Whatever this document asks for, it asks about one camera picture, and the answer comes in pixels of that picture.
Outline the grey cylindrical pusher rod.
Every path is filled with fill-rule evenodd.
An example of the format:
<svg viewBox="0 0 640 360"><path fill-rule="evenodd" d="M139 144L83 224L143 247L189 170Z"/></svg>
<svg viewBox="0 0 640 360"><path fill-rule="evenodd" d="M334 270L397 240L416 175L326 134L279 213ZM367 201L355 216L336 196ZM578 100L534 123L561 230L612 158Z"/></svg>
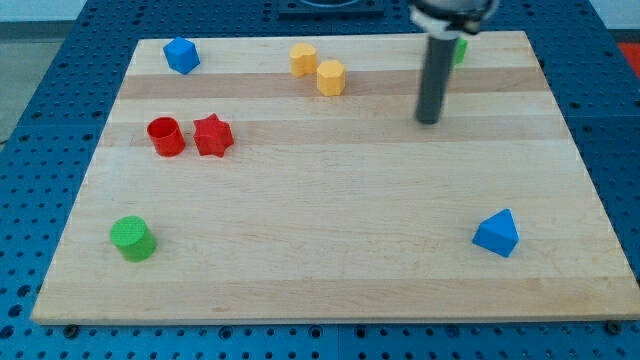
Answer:
<svg viewBox="0 0 640 360"><path fill-rule="evenodd" d="M428 37L416 102L415 119L426 125L439 122L444 97L454 64L457 38Z"/></svg>

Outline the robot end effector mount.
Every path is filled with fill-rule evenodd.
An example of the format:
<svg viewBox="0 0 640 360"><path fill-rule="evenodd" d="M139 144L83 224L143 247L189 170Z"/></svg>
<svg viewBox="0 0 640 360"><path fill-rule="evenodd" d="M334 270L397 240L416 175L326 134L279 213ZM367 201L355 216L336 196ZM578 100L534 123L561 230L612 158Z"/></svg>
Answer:
<svg viewBox="0 0 640 360"><path fill-rule="evenodd" d="M476 35L499 7L499 0L412 0L411 21L434 38Z"/></svg>

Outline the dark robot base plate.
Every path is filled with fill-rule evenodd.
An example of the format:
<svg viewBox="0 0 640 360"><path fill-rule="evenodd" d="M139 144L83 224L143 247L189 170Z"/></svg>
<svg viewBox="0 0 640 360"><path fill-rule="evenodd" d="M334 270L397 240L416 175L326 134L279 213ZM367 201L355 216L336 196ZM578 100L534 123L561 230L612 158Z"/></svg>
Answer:
<svg viewBox="0 0 640 360"><path fill-rule="evenodd" d="M293 16L381 15L385 0L275 0L280 18Z"/></svg>

